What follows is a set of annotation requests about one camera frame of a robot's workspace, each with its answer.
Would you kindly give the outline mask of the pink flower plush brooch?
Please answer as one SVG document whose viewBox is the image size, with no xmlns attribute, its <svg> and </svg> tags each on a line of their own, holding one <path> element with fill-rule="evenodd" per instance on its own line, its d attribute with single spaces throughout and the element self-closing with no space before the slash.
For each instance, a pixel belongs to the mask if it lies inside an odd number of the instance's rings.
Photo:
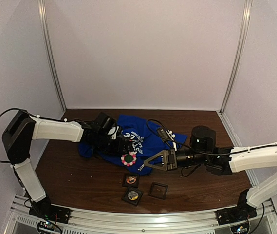
<svg viewBox="0 0 277 234">
<path fill-rule="evenodd" d="M 130 152 L 129 154 L 121 156 L 121 162 L 123 165 L 130 167 L 133 166 L 137 161 L 137 156 L 135 152 Z"/>
</svg>

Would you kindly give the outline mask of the blue printed t-shirt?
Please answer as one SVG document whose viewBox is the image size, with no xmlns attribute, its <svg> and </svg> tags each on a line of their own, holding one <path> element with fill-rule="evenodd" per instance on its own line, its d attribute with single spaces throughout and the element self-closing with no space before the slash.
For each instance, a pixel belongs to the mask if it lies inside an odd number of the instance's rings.
<svg viewBox="0 0 277 234">
<path fill-rule="evenodd" d="M 122 135 L 132 140 L 134 148 L 133 152 L 135 152 L 137 156 L 137 161 L 133 166 L 127 167 L 123 165 L 121 162 L 122 155 L 109 155 L 104 152 L 99 152 L 85 143 L 80 143 L 78 145 L 80 156 L 90 158 L 94 154 L 98 154 L 105 161 L 125 167 L 131 173 L 137 173 L 141 176 L 150 174 L 152 168 L 144 166 L 144 160 L 162 150 L 170 149 L 154 134 L 156 129 L 160 126 L 153 122 L 147 122 L 146 119 L 127 115 L 120 115 L 117 124 L 123 129 Z"/>
</svg>

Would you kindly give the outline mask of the small round badge brooch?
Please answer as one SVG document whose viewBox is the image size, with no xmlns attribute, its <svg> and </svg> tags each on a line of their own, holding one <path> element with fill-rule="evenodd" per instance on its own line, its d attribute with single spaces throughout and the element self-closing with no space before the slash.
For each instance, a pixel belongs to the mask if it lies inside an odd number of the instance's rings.
<svg viewBox="0 0 277 234">
<path fill-rule="evenodd" d="M 137 200 L 139 198 L 139 193 L 136 191 L 129 191 L 127 197 L 129 200 Z"/>
</svg>

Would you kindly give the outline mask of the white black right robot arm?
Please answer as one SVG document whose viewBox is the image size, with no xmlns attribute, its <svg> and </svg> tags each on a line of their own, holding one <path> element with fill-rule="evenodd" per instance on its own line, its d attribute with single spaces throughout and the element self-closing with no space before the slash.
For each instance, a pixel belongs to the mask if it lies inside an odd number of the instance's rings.
<svg viewBox="0 0 277 234">
<path fill-rule="evenodd" d="M 190 145 L 162 150 L 144 165 L 162 171 L 205 165 L 215 175 L 231 175 L 250 169 L 277 167 L 277 142 L 253 147 L 216 147 L 216 132 L 207 126 L 192 129 Z M 241 193 L 239 206 L 256 208 L 277 195 L 277 172 L 259 185 Z"/>
</svg>

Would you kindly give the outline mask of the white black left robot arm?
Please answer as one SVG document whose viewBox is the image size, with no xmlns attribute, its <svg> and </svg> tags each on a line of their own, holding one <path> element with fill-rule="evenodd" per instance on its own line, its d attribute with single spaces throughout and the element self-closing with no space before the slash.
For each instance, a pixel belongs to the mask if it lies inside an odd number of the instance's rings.
<svg viewBox="0 0 277 234">
<path fill-rule="evenodd" d="M 109 115 L 101 112 L 94 120 L 52 119 L 34 115 L 20 108 L 2 134 L 2 143 L 22 188 L 30 199 L 40 203 L 48 198 L 32 163 L 33 145 L 45 145 L 51 140 L 85 143 L 113 156 L 133 151 L 132 142 L 122 134 L 122 127 Z"/>
</svg>

